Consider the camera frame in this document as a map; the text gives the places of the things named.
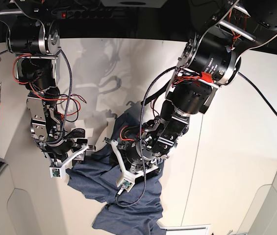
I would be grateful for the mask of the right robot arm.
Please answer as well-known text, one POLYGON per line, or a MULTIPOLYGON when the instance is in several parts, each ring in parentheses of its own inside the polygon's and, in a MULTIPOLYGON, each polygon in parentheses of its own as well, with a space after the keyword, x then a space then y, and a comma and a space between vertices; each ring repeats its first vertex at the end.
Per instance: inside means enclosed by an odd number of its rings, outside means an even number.
POLYGON ((0 22, 7 26, 6 47, 16 55, 12 75, 29 91, 26 105, 31 114, 31 136, 58 175, 75 157, 87 150, 85 131, 65 130, 68 113, 57 106, 69 103, 72 93, 57 86, 60 47, 59 28, 43 0, 0 0, 0 22))

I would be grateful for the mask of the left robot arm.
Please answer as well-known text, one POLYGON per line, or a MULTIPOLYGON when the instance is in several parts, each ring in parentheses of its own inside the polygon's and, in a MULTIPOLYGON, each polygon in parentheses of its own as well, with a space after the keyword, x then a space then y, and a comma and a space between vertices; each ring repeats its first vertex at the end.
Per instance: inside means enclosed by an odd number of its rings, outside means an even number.
POLYGON ((161 112, 120 131, 112 142, 124 176, 140 177, 158 170, 171 156, 190 116, 204 114, 216 91, 238 73, 244 52, 277 37, 277 0, 228 0, 194 31, 172 78, 156 93, 145 93, 142 108, 165 96, 161 112))

